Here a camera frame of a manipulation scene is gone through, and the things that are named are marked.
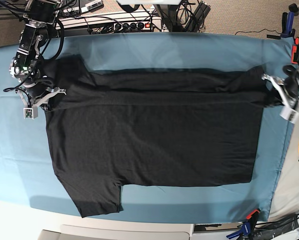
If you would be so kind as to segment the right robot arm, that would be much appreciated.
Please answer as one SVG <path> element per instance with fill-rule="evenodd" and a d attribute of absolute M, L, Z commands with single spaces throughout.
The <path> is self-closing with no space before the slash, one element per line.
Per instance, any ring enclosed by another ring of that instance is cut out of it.
<path fill-rule="evenodd" d="M 9 67 L 9 73 L 18 85 L 5 88 L 4 92 L 19 94 L 26 118 L 39 107 L 47 109 L 51 98 L 66 92 L 56 87 L 54 79 L 45 73 L 48 60 L 43 57 L 56 27 L 63 26 L 59 12 L 64 7 L 66 4 L 62 0 L 28 0 L 24 9 L 18 9 L 23 14 L 25 27 Z"/>

